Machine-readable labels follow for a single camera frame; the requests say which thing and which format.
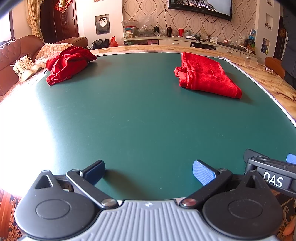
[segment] folded red cloth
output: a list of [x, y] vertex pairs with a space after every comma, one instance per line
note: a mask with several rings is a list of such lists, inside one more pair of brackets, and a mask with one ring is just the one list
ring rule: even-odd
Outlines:
[[174, 71], [181, 87], [232, 98], [242, 97], [242, 90], [228, 78], [217, 61], [187, 52], [181, 56], [182, 66]]
[[51, 71], [46, 82], [53, 85], [68, 80], [93, 60], [96, 60], [96, 56], [82, 47], [70, 46], [62, 52], [57, 52], [46, 62], [46, 68]]

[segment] window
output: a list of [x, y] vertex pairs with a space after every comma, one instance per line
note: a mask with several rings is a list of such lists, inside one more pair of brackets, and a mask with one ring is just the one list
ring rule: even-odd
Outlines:
[[12, 28], [12, 11], [4, 15], [3, 18], [0, 19], [0, 45], [13, 39], [13, 28]]

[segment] green table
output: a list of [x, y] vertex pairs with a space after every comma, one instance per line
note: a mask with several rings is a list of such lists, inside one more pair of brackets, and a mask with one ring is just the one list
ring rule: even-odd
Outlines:
[[178, 53], [100, 56], [71, 80], [45, 77], [0, 104], [0, 186], [24, 195], [40, 171], [65, 174], [98, 159], [96, 187], [116, 199], [169, 199], [201, 187], [192, 164], [244, 172], [253, 149], [285, 160], [296, 128], [248, 76], [224, 59], [242, 98], [179, 87]]

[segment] red cup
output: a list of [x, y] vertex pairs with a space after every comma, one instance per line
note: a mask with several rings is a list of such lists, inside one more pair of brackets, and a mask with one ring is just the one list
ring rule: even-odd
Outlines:
[[179, 29], [179, 36], [182, 37], [183, 36], [183, 33], [184, 33], [184, 29], [183, 28], [180, 28]]

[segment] white logo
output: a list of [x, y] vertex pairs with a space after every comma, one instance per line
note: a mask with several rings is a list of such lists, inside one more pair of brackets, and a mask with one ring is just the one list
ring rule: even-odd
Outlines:
[[153, 203], [151, 203], [151, 202], [145, 203], [145, 206], [146, 206], [146, 207], [150, 207], [150, 206], [152, 206], [152, 205], [153, 205]]
[[283, 181], [284, 179], [282, 177], [278, 177], [277, 179], [277, 183], [276, 183], [276, 176], [273, 175], [272, 178], [270, 179], [270, 174], [268, 172], [264, 172], [264, 176], [263, 179], [268, 182], [268, 183], [272, 183], [273, 185], [277, 186], [277, 187], [281, 187], [283, 184], [281, 181]]

